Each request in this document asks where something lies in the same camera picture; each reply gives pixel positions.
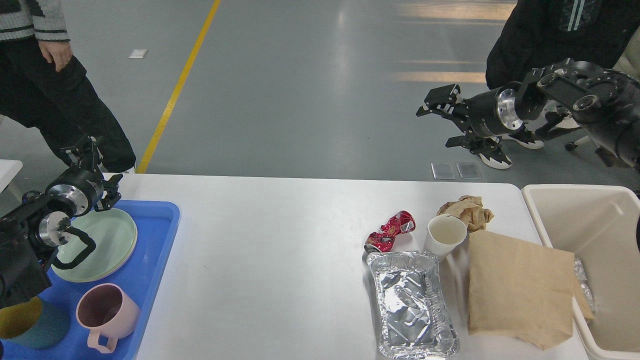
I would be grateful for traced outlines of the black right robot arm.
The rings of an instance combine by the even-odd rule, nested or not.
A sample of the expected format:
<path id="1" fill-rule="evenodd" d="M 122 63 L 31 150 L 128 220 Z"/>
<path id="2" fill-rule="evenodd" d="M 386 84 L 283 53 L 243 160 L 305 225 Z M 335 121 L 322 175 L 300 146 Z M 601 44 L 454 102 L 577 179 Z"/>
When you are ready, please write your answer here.
<path id="1" fill-rule="evenodd" d="M 639 169 L 639 82 L 587 61 L 568 58 L 534 68 L 521 82 L 467 99 L 461 98 L 457 84 L 430 89 L 416 116 L 429 114 L 450 120 L 460 130 L 446 147 L 465 148 L 495 169 L 512 164 L 498 138 L 516 135 L 541 115 L 551 126 L 573 120 L 608 166 Z"/>

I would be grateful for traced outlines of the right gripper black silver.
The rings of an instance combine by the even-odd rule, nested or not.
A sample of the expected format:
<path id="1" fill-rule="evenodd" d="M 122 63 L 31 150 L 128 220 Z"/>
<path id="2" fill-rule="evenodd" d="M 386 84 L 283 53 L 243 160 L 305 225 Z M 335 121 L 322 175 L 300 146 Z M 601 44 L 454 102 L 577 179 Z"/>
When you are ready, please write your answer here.
<path id="1" fill-rule="evenodd" d="M 432 88 L 416 110 L 416 116 L 435 114 L 457 126 L 465 126 L 464 135 L 450 137 L 446 148 L 462 147 L 473 155 L 501 157 L 505 153 L 494 137 L 513 135 L 525 125 L 515 109 L 518 89 L 503 86 L 462 99 L 457 83 Z"/>

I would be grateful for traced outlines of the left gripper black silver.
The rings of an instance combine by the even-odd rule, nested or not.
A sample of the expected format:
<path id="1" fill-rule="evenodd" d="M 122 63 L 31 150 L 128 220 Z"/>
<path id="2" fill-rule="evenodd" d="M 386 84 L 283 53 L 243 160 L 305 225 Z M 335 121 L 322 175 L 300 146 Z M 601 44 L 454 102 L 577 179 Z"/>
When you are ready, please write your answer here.
<path id="1" fill-rule="evenodd" d="M 92 208 L 96 212 L 109 211 L 121 200 L 119 182 L 124 174 L 117 173 L 105 180 L 100 168 L 103 156 L 98 145 L 101 142 L 102 137 L 84 135 L 75 145 L 60 148 L 60 155 L 70 168 L 46 187 L 51 209 L 79 217 Z"/>

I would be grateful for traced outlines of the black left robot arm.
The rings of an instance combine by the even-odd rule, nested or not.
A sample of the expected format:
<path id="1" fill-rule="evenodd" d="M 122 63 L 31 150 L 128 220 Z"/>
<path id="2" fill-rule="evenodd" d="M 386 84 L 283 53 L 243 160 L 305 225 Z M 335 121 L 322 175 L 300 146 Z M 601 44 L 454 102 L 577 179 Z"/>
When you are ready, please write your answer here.
<path id="1" fill-rule="evenodd" d="M 96 249 L 95 241 L 72 226 L 91 210 L 107 211 L 121 199 L 121 174 L 105 179 L 98 148 L 103 137 L 84 135 L 62 151 L 71 165 L 46 190 L 28 191 L 0 223 L 0 305 L 26 303 L 51 286 L 48 269 L 77 267 Z"/>

